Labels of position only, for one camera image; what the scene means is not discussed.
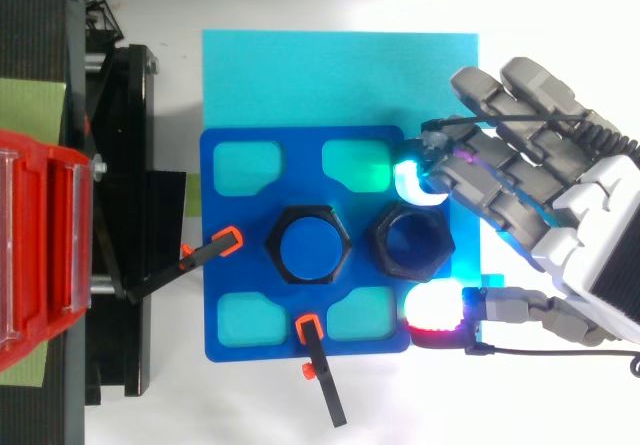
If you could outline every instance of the white table surface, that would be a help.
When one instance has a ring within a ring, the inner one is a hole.
[[[640,0],[109,0],[127,42],[160,60],[155,165],[199,171],[201,30],[207,28],[480,33],[480,66],[529,56],[624,132],[637,126]],[[198,243],[199,220],[184,235]],[[490,230],[483,272],[552,293],[549,280]],[[566,347],[535,324],[485,327],[499,346]],[[466,357],[411,348],[335,357],[348,418],[334,430],[302,359],[216,364],[204,355],[202,275],[153,297],[151,386],[103,388],[86,409],[88,445],[604,444],[637,441],[640,380],[625,358]]]

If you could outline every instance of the black cable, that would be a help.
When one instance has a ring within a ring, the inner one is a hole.
[[[529,357],[578,357],[578,356],[608,356],[633,357],[630,370],[634,377],[640,378],[640,351],[633,350],[518,350],[513,348],[498,348],[488,343],[476,343],[466,350],[467,355],[520,355]]]
[[[493,115],[491,117],[459,117],[459,118],[437,118],[429,120],[425,125],[464,125],[466,123],[482,123],[482,122],[584,122],[582,115]]]
[[[620,132],[588,121],[582,115],[494,115],[492,117],[439,118],[422,124],[423,131],[440,130],[446,125],[490,122],[576,122],[568,137],[588,155],[596,158],[626,155],[640,168],[640,144]]]

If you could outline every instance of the red plastic bin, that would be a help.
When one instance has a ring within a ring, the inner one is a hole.
[[[0,131],[0,371],[89,306],[92,191],[81,153]]]
[[[48,152],[0,132],[0,370],[47,337]]]

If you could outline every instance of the black hex nut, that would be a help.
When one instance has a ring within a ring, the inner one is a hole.
[[[390,234],[395,242],[391,247]],[[406,202],[393,202],[383,210],[369,227],[369,241],[386,275],[412,282],[431,280],[456,249],[440,210]]]
[[[342,255],[336,267],[333,269],[331,273],[322,277],[316,278],[313,280],[303,279],[300,277],[296,277],[293,275],[287,267],[284,265],[282,261],[282,256],[280,254],[280,245],[282,243],[282,237],[287,227],[291,225],[293,222],[300,218],[305,217],[315,217],[320,218],[329,222],[340,235],[340,241],[342,242]],[[273,229],[269,233],[267,240],[265,242],[265,248],[267,249],[267,253],[271,257],[273,264],[276,266],[282,278],[285,279],[287,283],[292,284],[319,284],[319,283],[332,283],[338,273],[340,273],[340,269],[344,265],[345,260],[349,256],[351,252],[351,238],[349,238],[349,234],[340,223],[338,216],[328,205],[292,205],[286,207],[282,211],[282,215],[276,221]]]

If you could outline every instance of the led light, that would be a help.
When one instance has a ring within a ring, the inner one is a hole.
[[[394,181],[398,195],[404,201],[420,207],[440,205],[449,195],[427,193],[420,187],[418,165],[413,160],[400,162],[393,167]]]
[[[462,285],[450,278],[419,283],[407,294],[404,313],[421,330],[454,330],[463,319]]]

